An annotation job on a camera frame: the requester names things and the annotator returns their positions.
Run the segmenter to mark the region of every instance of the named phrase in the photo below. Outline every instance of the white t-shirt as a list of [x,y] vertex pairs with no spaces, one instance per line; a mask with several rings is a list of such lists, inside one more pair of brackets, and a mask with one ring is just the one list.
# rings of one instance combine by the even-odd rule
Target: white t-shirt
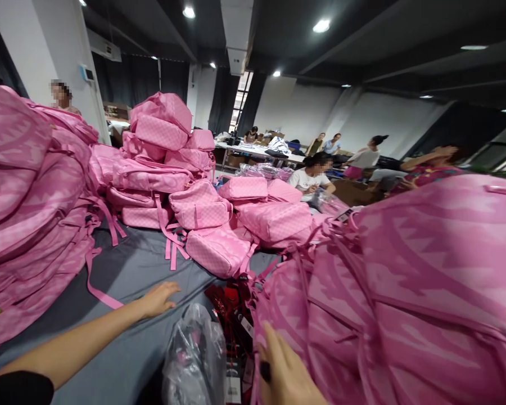
[[[297,188],[300,191],[306,191],[311,186],[326,186],[331,181],[326,177],[325,174],[319,174],[318,176],[311,177],[305,172],[305,168],[296,170],[288,178],[287,183],[292,187]],[[309,201],[313,198],[313,193],[305,194],[302,197],[302,201]]]
[[348,162],[352,167],[365,169],[367,167],[375,166],[379,156],[381,156],[380,150],[374,152],[367,147],[365,150],[355,153]]

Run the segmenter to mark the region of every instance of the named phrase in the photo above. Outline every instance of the gray cloth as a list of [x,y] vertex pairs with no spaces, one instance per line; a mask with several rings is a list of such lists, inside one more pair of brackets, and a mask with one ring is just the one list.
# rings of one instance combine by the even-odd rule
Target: gray cloth
[[[116,247],[111,246],[105,226],[95,230],[96,246],[103,251],[94,258],[92,285],[125,304],[142,297],[157,284],[176,281],[182,289],[173,296],[177,307],[163,316],[139,322],[111,342],[56,392],[53,404],[141,403],[137,402],[139,397],[149,395],[145,386],[150,379],[153,377],[156,385],[161,382],[161,365],[173,325],[189,303],[198,302],[211,310],[204,290],[213,282],[224,284],[194,261],[184,260],[180,253],[177,271],[171,272],[170,261],[165,260],[165,236],[161,232],[122,227],[128,237]],[[255,254],[251,270],[259,274],[274,258],[275,255]],[[86,281],[84,269],[45,314],[0,346],[0,368],[58,334],[111,311],[88,292]],[[152,395],[161,397],[160,390],[154,391]]]

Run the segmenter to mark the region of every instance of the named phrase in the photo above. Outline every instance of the pile of pink bags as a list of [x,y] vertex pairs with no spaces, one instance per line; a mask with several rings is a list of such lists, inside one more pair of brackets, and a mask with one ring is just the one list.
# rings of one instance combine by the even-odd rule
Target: pile of pink bags
[[270,322],[330,404],[506,404],[506,179],[450,177],[320,227],[249,283],[256,342]]
[[92,255],[106,211],[88,166],[97,140],[79,115],[0,86],[0,344],[41,316]]

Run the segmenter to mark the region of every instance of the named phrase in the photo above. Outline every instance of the person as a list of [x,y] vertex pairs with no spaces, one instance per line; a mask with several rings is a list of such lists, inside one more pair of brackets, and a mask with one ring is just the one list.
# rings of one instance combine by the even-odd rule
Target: person
[[394,187],[388,197],[415,190],[446,177],[463,174],[463,170],[454,167],[454,163],[462,157],[461,148],[449,143],[436,147],[430,154],[402,163],[401,170],[409,173]]
[[50,404],[55,390],[127,328],[174,308],[176,305],[168,300],[179,291],[175,282],[158,285],[144,297],[65,332],[9,363],[0,370],[0,405]]
[[287,180],[288,184],[302,192],[304,196],[301,201],[311,201],[319,186],[328,194],[336,190],[336,186],[324,174],[332,166],[332,155],[317,152],[313,156],[307,156],[304,165],[304,168],[295,170]]
[[333,136],[332,140],[331,141],[328,141],[326,142],[323,146],[322,146],[322,150],[326,153],[329,153],[331,155],[333,155],[334,153],[336,153],[339,149],[341,149],[341,144],[339,142],[339,139],[341,138],[341,134],[340,133],[337,133]]
[[51,83],[51,92],[52,96],[55,99],[55,103],[53,104],[54,108],[81,115],[80,111],[71,105],[71,99],[73,98],[73,95],[63,82],[53,80]]
[[260,396],[264,405],[327,405],[300,357],[269,323],[264,323],[266,347],[260,357]]
[[305,155],[313,156],[314,154],[316,154],[317,151],[322,147],[322,142],[325,136],[326,134],[323,132],[316,139],[312,140],[308,149],[305,151]]
[[243,142],[244,143],[255,143],[259,135],[257,132],[259,129],[257,127],[251,128],[250,131],[247,131],[247,133],[243,136]]
[[377,164],[381,152],[378,149],[388,135],[376,135],[367,143],[367,147],[360,149],[356,152],[342,167],[348,166],[343,172],[343,175],[354,180],[362,177],[362,169]]

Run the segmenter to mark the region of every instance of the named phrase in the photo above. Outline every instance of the air conditioner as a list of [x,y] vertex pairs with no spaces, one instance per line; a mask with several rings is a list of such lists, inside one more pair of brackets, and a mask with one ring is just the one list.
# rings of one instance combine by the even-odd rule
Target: air conditioner
[[88,42],[90,43],[92,52],[110,59],[113,62],[122,62],[122,55],[119,47],[110,43],[92,30],[86,29],[86,31],[88,32]]

